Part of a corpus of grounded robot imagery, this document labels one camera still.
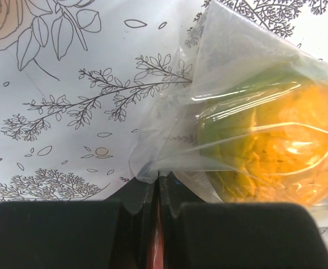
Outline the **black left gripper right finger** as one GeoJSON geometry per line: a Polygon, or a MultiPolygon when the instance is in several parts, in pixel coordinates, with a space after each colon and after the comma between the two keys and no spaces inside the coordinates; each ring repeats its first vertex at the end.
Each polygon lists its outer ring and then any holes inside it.
{"type": "Polygon", "coordinates": [[[328,268],[309,213],[291,203],[206,203],[158,180],[165,268],[328,268]]]}

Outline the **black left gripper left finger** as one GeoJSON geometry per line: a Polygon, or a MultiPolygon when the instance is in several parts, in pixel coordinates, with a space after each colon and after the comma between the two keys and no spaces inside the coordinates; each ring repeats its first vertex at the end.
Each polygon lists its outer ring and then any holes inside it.
{"type": "Polygon", "coordinates": [[[145,268],[156,185],[102,201],[0,203],[0,268],[145,268]]]}

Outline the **clear zip top bag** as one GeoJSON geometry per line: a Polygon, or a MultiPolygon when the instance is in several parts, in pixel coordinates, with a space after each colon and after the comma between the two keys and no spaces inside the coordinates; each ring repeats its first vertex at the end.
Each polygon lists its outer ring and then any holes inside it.
{"type": "Polygon", "coordinates": [[[174,172],[207,201],[328,211],[328,63],[214,1],[194,67],[141,125],[137,179],[174,172]]]}

